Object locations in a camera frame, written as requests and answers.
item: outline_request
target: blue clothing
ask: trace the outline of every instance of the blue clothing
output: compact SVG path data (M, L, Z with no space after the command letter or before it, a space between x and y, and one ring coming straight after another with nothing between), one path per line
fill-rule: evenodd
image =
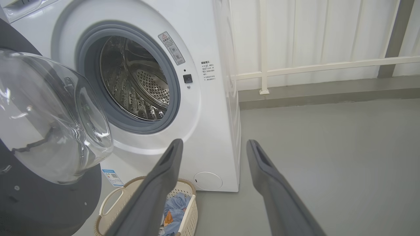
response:
M171 213L173 219L173 222L169 222L164 227L165 234L167 236L175 235L178 232L190 199L190 196L179 192L176 196L171 197L166 201L165 208L163 210L163 215L165 217L164 223L169 212Z

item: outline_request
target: stainless steel drum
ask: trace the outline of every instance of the stainless steel drum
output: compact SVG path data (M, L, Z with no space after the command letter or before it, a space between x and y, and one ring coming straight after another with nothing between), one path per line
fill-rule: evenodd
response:
M168 83L141 45L110 37L101 51L100 73L109 95L128 114L149 121L163 118L169 105Z

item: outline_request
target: gray floor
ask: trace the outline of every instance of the gray floor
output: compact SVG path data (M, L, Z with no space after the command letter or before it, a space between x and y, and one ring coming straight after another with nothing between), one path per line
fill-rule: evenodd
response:
M198 192L195 235L270 235L248 139L261 144L327 235L418 235L419 117L419 99L242 111L239 193ZM113 189L104 180L102 199ZM93 235L91 218L76 235Z

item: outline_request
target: white front-load washing machine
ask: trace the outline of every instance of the white front-load washing machine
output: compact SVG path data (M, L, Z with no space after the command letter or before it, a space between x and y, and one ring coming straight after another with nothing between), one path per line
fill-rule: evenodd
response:
M2 1L46 57L85 75L114 137L101 163L114 185L145 176L172 140L179 177L238 191L241 129L226 0Z

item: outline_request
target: beige plastic laundry basket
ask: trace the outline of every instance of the beige plastic laundry basket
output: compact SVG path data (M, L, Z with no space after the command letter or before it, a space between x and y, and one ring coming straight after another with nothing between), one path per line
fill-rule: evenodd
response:
M94 227L96 236L105 235L114 220L117 218L118 214L125 207L131 196L133 196L134 191L136 191L136 189L140 186L144 178L145 176L142 176L130 180L123 187L115 189L105 198L101 208L99 209L99 216ZM111 206L108 212L103 212L104 206L106 205L109 198L117 192L121 192L117 201ZM197 203L195 202L196 191L194 185L192 185L192 183L187 180L178 179L175 188L167 195L166 199L177 195L179 192L183 192L184 194L191 196L191 200L189 201L189 204L185 210L184 218L182 218L181 225L179 226L179 230L176 236L193 236L198 219Z

